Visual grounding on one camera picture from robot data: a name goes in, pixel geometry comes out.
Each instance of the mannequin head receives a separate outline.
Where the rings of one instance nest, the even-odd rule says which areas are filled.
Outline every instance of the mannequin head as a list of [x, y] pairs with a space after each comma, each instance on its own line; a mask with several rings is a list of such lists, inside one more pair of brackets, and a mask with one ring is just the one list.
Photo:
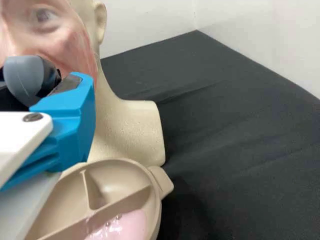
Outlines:
[[92, 0], [0, 0], [0, 65], [6, 57], [39, 55], [62, 76], [82, 72], [98, 77], [99, 34]]

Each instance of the gray rubber cap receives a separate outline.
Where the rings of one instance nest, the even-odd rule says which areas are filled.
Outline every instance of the gray rubber cap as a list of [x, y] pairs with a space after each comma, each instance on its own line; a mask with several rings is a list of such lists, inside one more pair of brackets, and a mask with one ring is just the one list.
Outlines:
[[44, 74], [43, 61], [36, 55], [11, 56], [3, 65], [3, 78], [7, 88], [27, 107], [40, 100], [36, 95], [43, 85]]

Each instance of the beige plastic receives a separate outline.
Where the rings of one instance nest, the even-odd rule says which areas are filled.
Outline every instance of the beige plastic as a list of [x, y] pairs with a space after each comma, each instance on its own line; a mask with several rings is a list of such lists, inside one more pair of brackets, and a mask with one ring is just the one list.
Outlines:
[[155, 240], [161, 200], [173, 189], [158, 166], [128, 159], [88, 164], [58, 182], [25, 240], [84, 240], [117, 214], [137, 209], [146, 215], [145, 240]]
[[68, 1], [86, 27], [98, 66], [96, 131], [88, 162], [127, 158], [144, 166], [163, 165], [166, 154], [157, 105], [153, 101], [120, 99], [110, 88], [103, 72], [99, 48], [107, 25], [105, 5], [96, 0]]

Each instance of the white wall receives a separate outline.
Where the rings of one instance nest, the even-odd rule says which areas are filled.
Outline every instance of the white wall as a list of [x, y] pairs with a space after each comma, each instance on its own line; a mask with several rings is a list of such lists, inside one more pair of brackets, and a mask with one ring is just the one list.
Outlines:
[[320, 98], [320, 0], [195, 0], [205, 34]]
[[193, 0], [102, 0], [107, 27], [101, 58], [196, 29]]

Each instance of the beige tray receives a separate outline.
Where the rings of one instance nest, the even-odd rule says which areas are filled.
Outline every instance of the beige tray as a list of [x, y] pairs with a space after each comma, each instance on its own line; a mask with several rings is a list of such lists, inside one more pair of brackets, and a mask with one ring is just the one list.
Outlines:
[[90, 163], [55, 186], [25, 240], [84, 240], [118, 214], [141, 209], [146, 240], [157, 238], [161, 200], [174, 185], [158, 167], [127, 159]]

